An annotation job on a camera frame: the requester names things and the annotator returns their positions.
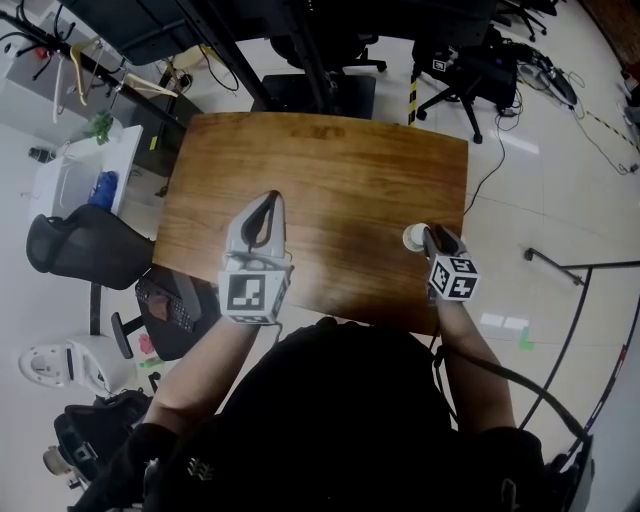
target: white floor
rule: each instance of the white floor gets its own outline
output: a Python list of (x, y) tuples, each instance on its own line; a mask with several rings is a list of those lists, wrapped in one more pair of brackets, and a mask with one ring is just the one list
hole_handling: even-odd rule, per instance
[[(533, 45), (557, 66), (584, 79), (586, 87), (576, 88), (576, 92), (585, 110), (629, 134), (616, 106), (623, 101), (623, 85), (613, 52), (575, 0), (559, 3), (558, 11), (556, 18), (545, 17), (548, 35), (539, 34)], [(498, 28), (508, 37), (528, 43), (522, 37), (527, 34), (524, 26), (515, 23), (509, 31)], [(411, 47), (409, 41), (381, 38), (369, 52), (372, 58), (388, 62), (386, 73), (378, 74), (374, 69), (347, 71), (376, 76), (376, 120), (406, 124)], [(261, 77), (298, 72), (278, 57), (268, 42), (244, 42), (241, 48)], [(216, 74), (232, 84), (226, 69), (213, 64)], [(246, 90), (236, 94), (222, 90), (205, 67), (192, 72), (195, 83), (188, 96), (204, 111), (251, 108)], [(421, 80), (419, 102), (441, 87), (431, 79)], [(525, 85), (519, 89), (524, 113), (515, 129), (501, 134), (506, 160), (484, 184), (465, 217), (464, 237), (482, 273), (480, 289), (468, 309), (501, 362), (542, 384), (558, 357), (581, 290), (540, 261), (524, 261), (523, 250), (535, 247), (565, 264), (640, 259), (640, 176), (617, 174), (585, 139), (568, 110), (544, 93)], [(467, 203), (501, 156), (493, 124), (494, 108), (479, 99), (475, 111), (484, 143), (469, 144)], [(503, 123), (511, 126), (512, 121)], [(582, 123), (616, 165), (628, 168), (640, 161), (627, 142), (592, 117), (587, 116)], [(467, 140), (472, 136), (459, 104), (439, 104), (417, 126)], [(629, 335), (639, 293), (640, 269), (603, 270), (593, 275), (582, 318), (551, 386), (581, 422), (596, 405)], [(112, 311), (124, 311), (127, 317), (136, 313), (132, 291), (108, 292), (104, 303), (103, 325), (108, 325), (106, 319)], [(318, 318), (317, 313), (285, 307), (281, 314), (284, 334)], [(270, 346), (273, 331), (263, 330), (245, 370)], [(533, 345), (523, 344), (523, 339)], [(518, 386), (512, 387), (512, 397), (519, 421), (535, 397)], [(545, 405), (538, 409), (529, 429), (541, 438), (546, 458), (573, 442)]]

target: person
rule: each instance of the person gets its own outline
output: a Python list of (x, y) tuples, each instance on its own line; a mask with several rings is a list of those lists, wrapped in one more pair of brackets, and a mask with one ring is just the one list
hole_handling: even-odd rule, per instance
[[(498, 364), (461, 303), (437, 309), (443, 345)], [(406, 333), (323, 318), (275, 345), (216, 414), (258, 329), (216, 323), (73, 511), (547, 509), (541, 444), (515, 428), (507, 381), (447, 352), (455, 430), (434, 356)]]

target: white cube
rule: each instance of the white cube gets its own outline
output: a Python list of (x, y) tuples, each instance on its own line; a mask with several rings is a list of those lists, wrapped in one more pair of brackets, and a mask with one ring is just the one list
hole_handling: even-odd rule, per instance
[(436, 255), (431, 264), (429, 284), (447, 300), (467, 301), (478, 287), (480, 274), (469, 258)]
[(288, 287), (285, 270), (218, 272), (220, 312), (239, 324), (274, 324)]

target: white desk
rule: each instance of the white desk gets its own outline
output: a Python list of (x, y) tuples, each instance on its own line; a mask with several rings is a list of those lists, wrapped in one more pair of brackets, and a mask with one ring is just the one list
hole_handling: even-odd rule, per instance
[(110, 140), (98, 146), (94, 138), (84, 139), (70, 144), (65, 150), (59, 152), (58, 156), (65, 155), (86, 162), (88, 166), (99, 169), (100, 172), (118, 173), (118, 187), (111, 207), (111, 213), (118, 215), (141, 136), (142, 126), (132, 126), (125, 128), (117, 140)]

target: black office chair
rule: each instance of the black office chair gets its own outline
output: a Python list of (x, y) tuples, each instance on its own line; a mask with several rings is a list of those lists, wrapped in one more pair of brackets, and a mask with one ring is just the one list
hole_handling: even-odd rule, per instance
[(482, 144), (482, 134), (473, 112), (477, 96), (494, 103), (499, 111), (513, 105), (516, 94), (517, 61), (509, 45), (494, 27), (489, 27), (483, 44), (454, 51), (430, 40), (413, 45), (413, 73), (428, 73), (449, 87), (418, 107), (416, 117), (424, 121), (427, 109), (442, 101), (460, 101), (473, 127), (473, 141)]
[(558, 13), (555, 8), (555, 4), (551, 0), (520, 0), (519, 3), (511, 0), (498, 0), (505, 7), (496, 9), (494, 20), (506, 26), (511, 26), (511, 22), (508, 21), (506, 15), (513, 14), (518, 16), (522, 22), (527, 26), (531, 35), (529, 40), (536, 40), (536, 33), (533, 30), (531, 23), (535, 23), (542, 28), (542, 35), (547, 35), (547, 27), (543, 25), (538, 18), (530, 14), (527, 9), (535, 9), (551, 16), (556, 16)]
[(153, 242), (115, 215), (83, 205), (69, 217), (38, 215), (27, 236), (27, 258), (38, 272), (125, 290), (151, 267)]
[(53, 422), (58, 451), (87, 482), (92, 482), (127, 441), (147, 410), (151, 398), (140, 391), (123, 391), (97, 398), (93, 405), (68, 405)]
[(154, 317), (141, 301), (141, 316), (124, 324), (117, 312), (111, 318), (125, 359), (133, 357), (127, 336), (145, 326), (158, 356), (171, 361), (184, 356), (218, 321), (220, 307), (211, 284), (152, 266), (153, 248), (154, 242), (93, 205), (80, 206), (66, 219), (38, 215), (27, 235), (27, 258), (38, 272), (82, 279), (114, 290), (125, 290), (145, 276), (179, 297), (195, 322), (193, 331)]
[[(325, 71), (344, 74), (343, 68), (349, 66), (376, 66), (380, 72), (387, 69), (385, 61), (369, 59), (367, 45), (377, 43), (378, 36), (336, 35), (328, 32), (329, 34), (325, 32), (314, 35)], [(289, 36), (271, 38), (271, 46), (290, 66), (303, 69), (293, 40)]]

